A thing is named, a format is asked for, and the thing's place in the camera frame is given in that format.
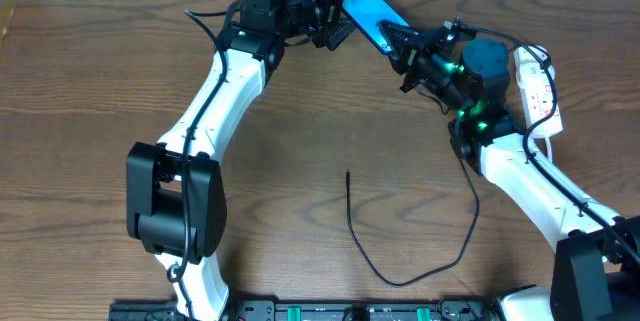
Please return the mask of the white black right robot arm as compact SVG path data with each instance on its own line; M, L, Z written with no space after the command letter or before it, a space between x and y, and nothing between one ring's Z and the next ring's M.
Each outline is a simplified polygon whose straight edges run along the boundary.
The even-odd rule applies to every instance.
M636 320L639 219L587 195L532 139L534 128L505 103L511 81L506 35L460 21L418 30L378 24L402 89L424 86L456 111L449 122L457 157L502 189L552 247L552 283L498 296L504 320Z

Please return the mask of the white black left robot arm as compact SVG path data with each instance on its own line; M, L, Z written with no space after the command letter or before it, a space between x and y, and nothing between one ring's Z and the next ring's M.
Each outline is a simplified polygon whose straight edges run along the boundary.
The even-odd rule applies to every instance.
M344 0L236 0L209 32L210 72L187 110L154 144L126 160L127 232L156 256L187 320L220 320L230 296L216 250L227 220L225 150L292 38L335 50L354 26Z

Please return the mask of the blue Galaxy smartphone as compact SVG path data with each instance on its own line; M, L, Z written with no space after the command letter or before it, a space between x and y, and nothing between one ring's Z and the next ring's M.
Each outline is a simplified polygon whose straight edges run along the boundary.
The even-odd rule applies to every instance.
M342 8L345 15L383 55L389 55L392 48L381 33L379 23L390 21L408 26L385 0L343 0Z

